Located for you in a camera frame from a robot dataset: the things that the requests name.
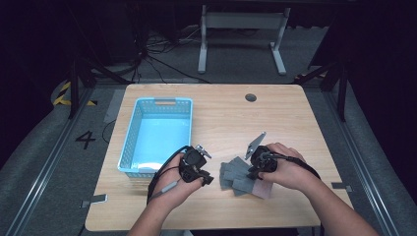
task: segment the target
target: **metal stand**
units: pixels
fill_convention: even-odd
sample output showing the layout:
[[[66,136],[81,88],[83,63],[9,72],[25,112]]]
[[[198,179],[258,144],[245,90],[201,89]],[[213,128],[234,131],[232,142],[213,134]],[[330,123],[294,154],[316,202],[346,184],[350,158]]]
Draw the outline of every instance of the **metal stand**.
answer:
[[[285,67],[282,62],[278,48],[282,41],[285,26],[288,21],[290,8],[285,8],[283,13],[224,13],[207,12],[206,5],[202,10],[202,46],[200,49],[200,59],[198,72],[206,72],[206,62],[208,55],[207,28],[217,29],[270,29],[278,30],[275,42],[270,43],[273,59],[279,75],[286,75]]]
[[[72,119],[80,107],[79,85],[78,79],[81,80],[84,87],[94,88],[96,84],[95,77],[92,75],[91,69],[96,69],[104,76],[118,82],[121,85],[129,85],[132,82],[126,81],[120,76],[107,70],[105,67],[91,61],[87,58],[76,57],[71,68],[71,111],[68,119]]]
[[[303,85],[304,83],[310,81],[316,76],[327,72],[325,75],[325,79],[322,81],[320,85],[320,89],[322,91],[331,91],[334,86],[336,85],[337,81],[339,81],[339,91],[337,97],[337,113],[339,118],[342,122],[345,122],[344,118],[344,106],[346,100],[346,90],[347,90],[347,79],[348,79],[348,70],[347,70],[347,63],[346,62],[332,62],[329,63],[305,76],[298,75],[297,77],[299,80],[294,81],[292,84],[294,85]]]

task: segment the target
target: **person's right hand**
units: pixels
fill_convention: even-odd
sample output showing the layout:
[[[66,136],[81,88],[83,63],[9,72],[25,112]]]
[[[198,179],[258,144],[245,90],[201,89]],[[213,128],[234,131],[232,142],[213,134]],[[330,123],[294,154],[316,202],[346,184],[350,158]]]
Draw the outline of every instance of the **person's right hand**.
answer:
[[[280,153],[287,156],[297,157],[306,162],[303,156],[294,148],[286,147],[280,143],[267,145],[268,149],[272,152]],[[316,178],[312,173],[296,163],[279,159],[278,168],[272,173],[261,172],[259,177],[282,185],[285,188],[295,189],[302,191],[303,183],[310,178]]]

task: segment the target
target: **gray carpet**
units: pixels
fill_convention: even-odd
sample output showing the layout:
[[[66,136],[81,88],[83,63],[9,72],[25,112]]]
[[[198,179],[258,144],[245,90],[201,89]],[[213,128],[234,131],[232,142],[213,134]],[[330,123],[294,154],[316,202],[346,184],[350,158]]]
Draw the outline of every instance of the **gray carpet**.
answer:
[[[204,75],[197,73],[200,44],[195,41],[178,46],[167,53],[151,54],[152,57],[183,72],[179,73],[151,59],[139,67],[140,83],[203,83],[213,84],[286,84],[297,74],[307,72],[326,29],[288,29],[282,40],[280,53],[287,70],[280,76],[273,64],[268,43],[275,32],[217,30],[208,39],[208,65]],[[124,65],[111,67],[119,70]],[[132,79],[132,74],[125,76]],[[320,128],[328,143],[336,167],[343,182],[351,186],[349,197],[355,209],[384,235],[381,222],[375,214],[361,179],[354,168],[352,156],[343,138],[337,120],[331,115],[333,107],[327,105],[325,95],[318,89],[320,79],[304,85]],[[94,191],[108,141],[111,137],[120,97],[124,86],[108,79],[99,79],[90,100],[96,106],[86,106],[62,149],[62,156],[54,169],[41,198],[28,213],[22,235],[77,235],[88,213],[80,208],[81,200],[88,200]],[[51,94],[55,99],[56,92]],[[337,89],[330,96],[336,95]],[[48,155],[67,122],[69,106],[57,105],[22,141],[9,161],[0,171],[0,234],[5,235],[30,187],[41,171]],[[357,148],[364,157],[373,180],[378,186],[387,211],[395,223],[398,235],[417,235],[417,209],[408,193],[390,167],[387,158],[375,139],[354,93],[349,87],[346,100],[346,123]],[[86,132],[91,138],[85,149],[84,142],[76,139]],[[299,229],[300,235],[311,235],[307,228]],[[88,232],[82,235],[125,235],[126,232]],[[183,235],[182,231],[166,231],[163,235]]]

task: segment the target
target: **white metal leg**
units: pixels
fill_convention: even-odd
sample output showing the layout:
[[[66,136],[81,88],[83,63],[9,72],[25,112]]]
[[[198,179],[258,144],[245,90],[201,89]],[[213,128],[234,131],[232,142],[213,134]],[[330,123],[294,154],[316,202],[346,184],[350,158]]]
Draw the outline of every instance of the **white metal leg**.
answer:
[[[206,62],[208,53],[207,28],[223,29],[273,29],[278,30],[275,42],[270,43],[273,59],[275,60],[278,74],[286,75],[285,67],[279,54],[279,44],[285,32],[290,8],[286,8],[284,13],[217,13],[207,12],[206,6],[202,10],[202,46],[200,48],[198,72],[206,72]]]
[[[199,58],[199,69],[198,72],[200,74],[204,74],[206,72],[206,62],[208,57],[208,42],[207,42],[207,19],[206,19],[206,12],[207,8],[204,5],[202,10],[202,47],[200,48],[200,58]]]

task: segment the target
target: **wrist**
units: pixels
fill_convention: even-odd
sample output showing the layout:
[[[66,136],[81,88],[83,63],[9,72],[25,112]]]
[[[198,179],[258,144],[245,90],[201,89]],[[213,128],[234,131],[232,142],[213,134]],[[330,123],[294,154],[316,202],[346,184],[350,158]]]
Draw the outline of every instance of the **wrist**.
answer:
[[[150,201],[146,209],[165,216],[173,210],[172,207],[168,206],[164,201],[160,201],[159,198],[155,198]]]
[[[307,197],[309,197],[311,193],[317,192],[322,186],[325,186],[325,183],[321,179],[310,172],[304,172],[299,183],[298,190]]]

